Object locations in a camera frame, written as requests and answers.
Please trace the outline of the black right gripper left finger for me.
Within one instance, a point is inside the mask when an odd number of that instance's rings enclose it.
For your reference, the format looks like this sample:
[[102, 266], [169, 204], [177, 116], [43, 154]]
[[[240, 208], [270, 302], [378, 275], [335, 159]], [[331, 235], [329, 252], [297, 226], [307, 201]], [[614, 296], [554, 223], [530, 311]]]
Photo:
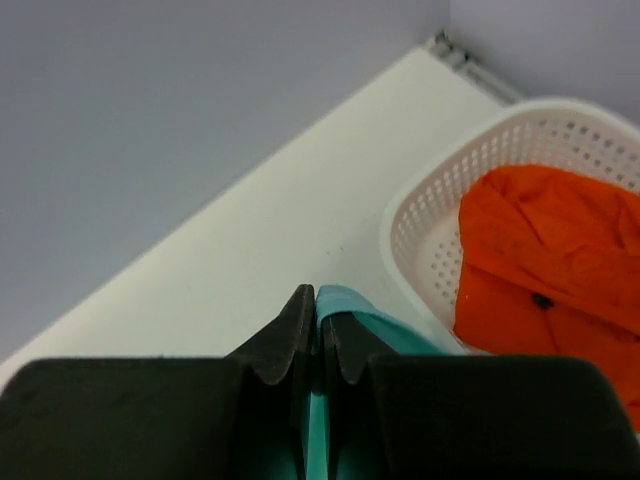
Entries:
[[315, 295], [223, 357], [47, 358], [1, 394], [5, 479], [302, 479]]

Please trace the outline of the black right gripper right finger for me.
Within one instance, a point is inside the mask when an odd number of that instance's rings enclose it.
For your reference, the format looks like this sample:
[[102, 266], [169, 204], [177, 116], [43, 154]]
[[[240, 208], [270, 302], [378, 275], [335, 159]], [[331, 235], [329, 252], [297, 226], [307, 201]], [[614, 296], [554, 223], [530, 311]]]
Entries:
[[567, 357], [451, 356], [428, 366], [454, 479], [635, 479], [639, 444], [609, 382]]

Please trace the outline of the teal t-shirt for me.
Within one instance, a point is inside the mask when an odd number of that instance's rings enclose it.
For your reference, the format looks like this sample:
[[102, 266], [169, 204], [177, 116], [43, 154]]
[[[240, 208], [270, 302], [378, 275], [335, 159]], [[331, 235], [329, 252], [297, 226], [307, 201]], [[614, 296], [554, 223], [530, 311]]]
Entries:
[[436, 439], [435, 344], [359, 292], [324, 285], [315, 300], [309, 479], [454, 479], [469, 469]]

